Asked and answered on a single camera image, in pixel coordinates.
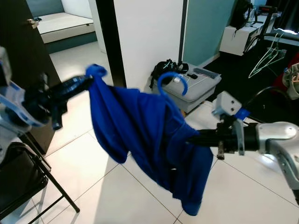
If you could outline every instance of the black backpack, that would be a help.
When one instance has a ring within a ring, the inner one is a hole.
[[[153,88],[154,80],[158,80],[159,77],[168,71],[175,71],[177,73],[186,73],[189,70],[189,66],[187,63],[179,63],[176,64],[171,59],[168,59],[166,62],[159,62],[155,67],[154,70],[151,73],[151,82],[150,82],[150,88]],[[163,79],[162,84],[167,85],[171,82],[173,78],[168,77]]]
[[[250,2],[250,0],[238,0],[237,4],[235,6],[233,18],[230,22],[230,25],[232,27],[236,27],[237,30],[244,27],[246,25],[246,23],[248,22],[248,19],[250,17],[250,12],[252,10],[253,10],[253,5]]]

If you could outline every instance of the storage box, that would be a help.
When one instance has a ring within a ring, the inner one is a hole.
[[[192,79],[188,77],[187,74],[195,74],[198,77]],[[215,91],[216,85],[221,81],[220,74],[190,64],[189,71],[186,74],[182,74],[182,76],[188,84],[186,95],[182,96],[184,86],[181,81],[176,83],[172,80],[162,88],[167,92],[170,98],[173,99],[178,108],[186,113],[189,113],[201,102],[211,96]],[[159,93],[156,80],[153,85],[153,93]]]

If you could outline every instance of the blue hanger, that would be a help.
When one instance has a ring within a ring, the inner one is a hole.
[[[187,93],[188,84],[187,84],[186,80],[183,77],[179,76],[178,73],[176,73],[174,71],[168,71],[168,72],[164,73],[163,75],[161,75],[158,79],[157,86],[158,86],[158,90],[159,90],[161,95],[163,95],[163,96],[167,95],[166,92],[164,92],[164,90],[162,89],[162,80],[167,78],[167,77],[177,77],[177,78],[179,78],[182,81],[182,83],[184,84],[184,91],[182,93],[182,96],[184,96]]]

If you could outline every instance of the robotic hand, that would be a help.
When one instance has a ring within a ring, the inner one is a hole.
[[[93,82],[92,77],[77,76],[47,90],[25,91],[11,76],[7,53],[0,47],[0,164],[10,143],[31,127],[42,127],[51,118],[53,129],[60,129],[67,101]]]
[[[227,92],[222,92],[213,102],[212,114],[220,119],[215,130],[200,130],[199,136],[189,142],[218,147],[217,158],[225,153],[258,151],[274,155],[285,179],[299,204],[299,127],[288,122],[271,124],[249,123],[244,127],[237,112],[242,105]]]

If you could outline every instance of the white cabinet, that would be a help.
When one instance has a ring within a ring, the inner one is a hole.
[[[266,18],[267,16],[260,15],[257,17],[257,21],[264,23]],[[266,31],[267,33],[272,30],[274,21],[275,17],[272,17]],[[219,51],[242,56],[243,51],[247,48],[252,38],[261,33],[263,23],[255,23],[252,27],[243,27],[239,30],[232,26],[225,27]]]

